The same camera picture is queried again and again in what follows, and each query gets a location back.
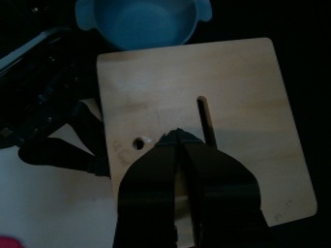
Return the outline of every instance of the cutting board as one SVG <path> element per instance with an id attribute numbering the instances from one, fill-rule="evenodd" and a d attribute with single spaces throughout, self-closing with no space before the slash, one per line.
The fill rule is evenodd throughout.
<path id="1" fill-rule="evenodd" d="M 182 128 L 205 140 L 197 104 L 203 97 L 219 150 L 258 178 L 269 225 L 314 215 L 312 179 L 270 39 L 103 54 L 98 69 L 115 196 L 127 169 L 163 134 Z"/>

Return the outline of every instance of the white surface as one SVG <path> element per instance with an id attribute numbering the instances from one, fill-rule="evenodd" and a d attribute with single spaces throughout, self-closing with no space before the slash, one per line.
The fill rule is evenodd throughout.
<path id="1" fill-rule="evenodd" d="M 54 134 L 83 147 L 70 126 Z M 26 164 L 0 149 L 0 236 L 25 248 L 110 248 L 117 212 L 110 179 Z"/>

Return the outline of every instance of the hole in board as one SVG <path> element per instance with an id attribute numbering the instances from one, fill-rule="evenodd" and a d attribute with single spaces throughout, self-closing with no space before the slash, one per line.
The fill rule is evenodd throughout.
<path id="1" fill-rule="evenodd" d="M 134 145 L 134 148 L 135 148 L 137 150 L 142 150 L 142 149 L 145 148 L 145 145 L 146 145 L 145 140 L 143 140 L 142 138 L 137 138 L 137 139 L 134 140 L 133 145 Z"/>
<path id="2" fill-rule="evenodd" d="M 199 108 L 202 129 L 203 129 L 206 143 L 218 148 L 207 98 L 203 96 L 198 97 L 197 103 Z"/>

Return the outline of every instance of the black object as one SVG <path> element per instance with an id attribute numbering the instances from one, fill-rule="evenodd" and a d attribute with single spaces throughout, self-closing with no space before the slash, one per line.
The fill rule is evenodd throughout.
<path id="1" fill-rule="evenodd" d="M 43 41 L 0 77 L 0 148 L 21 147 L 21 158 L 110 176 L 105 124 L 79 100 L 102 109 L 97 58 L 79 50 L 67 33 Z M 94 155 L 49 136 L 69 124 Z"/>
<path id="2" fill-rule="evenodd" d="M 195 246 L 276 247 L 254 174 L 178 129 L 129 169 L 118 199 L 114 248 L 178 247 L 175 172 L 185 169 Z"/>

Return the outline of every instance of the dark background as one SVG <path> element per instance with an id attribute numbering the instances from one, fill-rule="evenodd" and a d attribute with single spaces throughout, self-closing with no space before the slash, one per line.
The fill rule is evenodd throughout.
<path id="1" fill-rule="evenodd" d="M 214 17 L 189 44 L 273 40 L 318 200 L 314 217 L 272 228 L 281 247 L 331 247 L 331 4 L 324 1 L 211 0 Z M 78 29 L 74 0 L 0 1 L 0 57 L 53 26 L 71 28 L 82 52 L 117 51 L 97 31 Z"/>

